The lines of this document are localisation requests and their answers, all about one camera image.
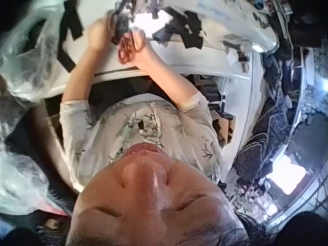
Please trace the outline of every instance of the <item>short sleeve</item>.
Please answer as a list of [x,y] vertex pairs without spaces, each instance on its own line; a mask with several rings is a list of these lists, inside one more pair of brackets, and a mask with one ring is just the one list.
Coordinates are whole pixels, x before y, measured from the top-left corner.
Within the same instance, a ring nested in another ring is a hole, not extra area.
[[188,101],[179,106],[179,110],[199,124],[212,127],[212,116],[209,109],[209,101],[198,92]]

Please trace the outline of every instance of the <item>eye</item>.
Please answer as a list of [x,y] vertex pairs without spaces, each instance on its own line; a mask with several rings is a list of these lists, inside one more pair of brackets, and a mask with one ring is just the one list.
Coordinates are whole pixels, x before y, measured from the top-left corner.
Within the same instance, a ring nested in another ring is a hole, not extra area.
[[112,208],[108,208],[108,207],[96,207],[94,208],[95,210],[103,213],[103,214],[107,214],[109,216],[115,217],[115,218],[119,218],[122,217],[122,214],[113,210]]
[[194,195],[194,196],[188,198],[186,201],[184,201],[181,205],[176,207],[174,210],[178,211],[178,212],[182,211],[185,208],[187,208],[188,206],[190,206],[192,203],[194,203],[195,201],[197,201],[198,199],[203,198],[203,197],[206,197],[206,196],[202,195],[202,194]]

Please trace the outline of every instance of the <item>patterned shirt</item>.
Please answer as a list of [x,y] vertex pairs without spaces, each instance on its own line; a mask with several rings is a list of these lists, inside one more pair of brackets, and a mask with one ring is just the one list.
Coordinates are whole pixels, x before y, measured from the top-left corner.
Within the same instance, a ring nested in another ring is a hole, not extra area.
[[215,183],[229,168],[221,161],[208,101],[200,92],[178,109],[152,94],[134,96],[108,108],[95,124],[87,101],[67,101],[60,106],[60,123],[71,182],[78,191],[142,142],[193,165]]

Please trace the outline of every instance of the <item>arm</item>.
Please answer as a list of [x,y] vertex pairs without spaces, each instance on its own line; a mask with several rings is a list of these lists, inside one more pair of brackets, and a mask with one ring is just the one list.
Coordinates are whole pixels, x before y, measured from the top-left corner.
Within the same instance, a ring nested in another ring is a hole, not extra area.
[[147,73],[177,106],[183,105],[198,93],[190,81],[174,72],[160,58],[149,64]]
[[91,90],[93,74],[101,60],[101,53],[87,49],[81,60],[71,73],[63,97],[62,103],[73,100],[88,100]]
[[188,103],[189,99],[198,93],[196,87],[161,60],[150,47],[143,31],[135,30],[132,33],[134,46],[138,52],[131,63],[145,71],[177,106]]
[[113,35],[113,30],[109,30],[108,27],[115,24],[108,25],[109,20],[111,15],[98,19],[88,28],[89,45],[71,73],[61,100],[63,103],[89,99],[93,74],[101,62],[102,55],[106,53]]

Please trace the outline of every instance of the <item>white shirt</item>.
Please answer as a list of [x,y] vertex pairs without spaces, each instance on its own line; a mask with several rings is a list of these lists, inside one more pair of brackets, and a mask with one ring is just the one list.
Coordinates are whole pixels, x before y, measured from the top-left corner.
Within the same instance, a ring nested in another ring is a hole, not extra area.
[[141,142],[155,144],[215,183],[229,171],[200,92],[179,109],[152,94],[134,96],[108,108],[96,124],[87,101],[68,101],[60,106],[60,123],[71,182],[80,192],[97,172]]

